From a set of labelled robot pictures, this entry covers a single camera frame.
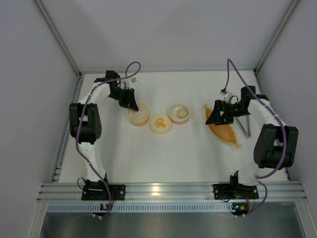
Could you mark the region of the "cream lid orange handle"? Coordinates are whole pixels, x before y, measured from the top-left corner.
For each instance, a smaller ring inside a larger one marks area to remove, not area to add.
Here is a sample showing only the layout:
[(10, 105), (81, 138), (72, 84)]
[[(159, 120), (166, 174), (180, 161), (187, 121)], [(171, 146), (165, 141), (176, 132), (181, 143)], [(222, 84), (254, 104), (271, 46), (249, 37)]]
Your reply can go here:
[(166, 115), (156, 115), (150, 120), (150, 129), (158, 135), (167, 134), (171, 129), (171, 120)]

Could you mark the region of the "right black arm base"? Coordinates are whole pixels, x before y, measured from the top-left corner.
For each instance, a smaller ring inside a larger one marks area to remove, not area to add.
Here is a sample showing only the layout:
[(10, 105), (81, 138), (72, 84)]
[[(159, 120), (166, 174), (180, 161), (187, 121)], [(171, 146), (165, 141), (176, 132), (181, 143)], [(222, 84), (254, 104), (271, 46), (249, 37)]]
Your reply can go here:
[(245, 186), (241, 184), (217, 183), (213, 184), (212, 187), (215, 200), (259, 199), (256, 185)]

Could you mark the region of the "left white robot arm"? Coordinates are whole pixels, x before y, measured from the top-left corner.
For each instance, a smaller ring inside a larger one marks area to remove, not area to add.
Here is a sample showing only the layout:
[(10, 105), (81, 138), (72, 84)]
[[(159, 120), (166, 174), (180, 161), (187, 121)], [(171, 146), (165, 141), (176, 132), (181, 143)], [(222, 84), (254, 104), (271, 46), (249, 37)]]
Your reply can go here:
[(111, 200), (99, 149), (103, 129), (98, 105), (111, 98), (118, 101), (122, 108), (138, 111), (134, 89), (131, 88), (136, 74), (120, 77), (117, 72), (107, 70), (105, 77), (93, 82), (92, 89), (81, 101), (69, 106), (70, 134), (75, 138), (76, 150), (85, 160), (87, 169), (82, 200)]

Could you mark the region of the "cream lid pink handle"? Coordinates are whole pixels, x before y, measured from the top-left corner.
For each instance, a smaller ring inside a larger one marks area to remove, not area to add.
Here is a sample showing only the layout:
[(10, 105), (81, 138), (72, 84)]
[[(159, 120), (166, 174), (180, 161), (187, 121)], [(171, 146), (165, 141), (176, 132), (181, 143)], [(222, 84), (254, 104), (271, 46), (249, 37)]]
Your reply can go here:
[(149, 117), (148, 107), (143, 103), (137, 103), (137, 105), (138, 105), (138, 111), (128, 110), (127, 112), (128, 118), (142, 119), (142, 118)]

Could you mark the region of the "white round bun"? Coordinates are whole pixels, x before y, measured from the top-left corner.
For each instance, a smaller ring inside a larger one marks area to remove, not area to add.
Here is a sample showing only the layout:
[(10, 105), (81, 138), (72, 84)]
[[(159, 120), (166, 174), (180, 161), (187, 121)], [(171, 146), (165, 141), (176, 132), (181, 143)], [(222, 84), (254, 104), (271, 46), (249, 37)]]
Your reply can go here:
[(177, 110), (176, 114), (177, 114), (177, 117), (178, 117), (179, 119), (183, 119), (183, 118), (186, 118), (186, 117), (187, 117), (187, 115), (188, 115), (188, 110), (185, 109), (185, 108), (180, 108), (180, 109)]

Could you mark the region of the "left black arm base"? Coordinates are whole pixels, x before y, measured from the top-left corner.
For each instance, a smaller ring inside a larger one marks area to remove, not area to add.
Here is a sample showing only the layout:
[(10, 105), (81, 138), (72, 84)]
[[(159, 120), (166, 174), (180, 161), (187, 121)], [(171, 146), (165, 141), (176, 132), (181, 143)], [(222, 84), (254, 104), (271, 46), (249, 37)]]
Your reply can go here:
[(84, 185), (81, 199), (84, 201), (125, 200), (126, 185), (109, 184), (108, 189), (101, 182)]

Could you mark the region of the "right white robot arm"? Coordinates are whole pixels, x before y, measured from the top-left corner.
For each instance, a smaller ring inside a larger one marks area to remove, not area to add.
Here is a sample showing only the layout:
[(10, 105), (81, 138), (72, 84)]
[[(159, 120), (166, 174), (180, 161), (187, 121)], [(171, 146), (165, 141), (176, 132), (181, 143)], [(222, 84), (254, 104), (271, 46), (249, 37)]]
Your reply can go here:
[(238, 143), (231, 125), (242, 116), (251, 116), (260, 133), (253, 157), (247, 166), (230, 176), (229, 183), (213, 186), (216, 199), (258, 199), (257, 183), (272, 176), (283, 168), (293, 165), (299, 131), (286, 125), (270, 106), (268, 97), (257, 94), (254, 86), (241, 89), (241, 99), (232, 103), (233, 98), (224, 92), (224, 100), (216, 100), (213, 109), (204, 105), (206, 125), (219, 139), (236, 147)]

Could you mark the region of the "metal tongs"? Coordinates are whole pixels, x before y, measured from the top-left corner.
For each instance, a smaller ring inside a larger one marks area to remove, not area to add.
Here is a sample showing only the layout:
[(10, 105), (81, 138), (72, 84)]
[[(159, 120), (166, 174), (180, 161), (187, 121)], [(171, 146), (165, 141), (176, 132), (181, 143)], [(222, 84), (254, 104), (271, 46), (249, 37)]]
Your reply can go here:
[(250, 127), (250, 117), (242, 116), (242, 117), (236, 117), (235, 120), (237, 121), (242, 133), (244, 136), (248, 139), (251, 137), (251, 127)]

